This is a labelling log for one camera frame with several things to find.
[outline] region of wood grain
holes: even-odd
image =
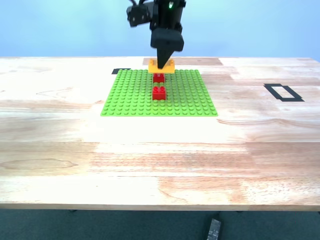
[[[148,59],[0,58],[0,208],[320,211],[320,63],[175,58],[218,117],[100,117]]]

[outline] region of black tape marking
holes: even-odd
[[[118,74],[119,70],[130,70],[131,68],[115,68],[111,74]]]
[[[281,100],[282,102],[304,102],[302,97],[293,91],[289,86],[282,86],[279,83],[265,83],[264,87],[271,93],[276,99]],[[282,97],[273,87],[283,87],[288,93],[290,93],[293,97]]]

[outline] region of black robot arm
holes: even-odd
[[[185,0],[154,0],[146,2],[130,0],[132,6],[126,10],[131,27],[150,23],[151,47],[156,49],[158,68],[162,69],[174,52],[184,49],[181,35],[181,16]]]

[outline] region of blue background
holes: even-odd
[[[130,28],[128,0],[2,0],[0,56],[155,56],[149,25]],[[187,0],[175,56],[312,57],[319,0]]]

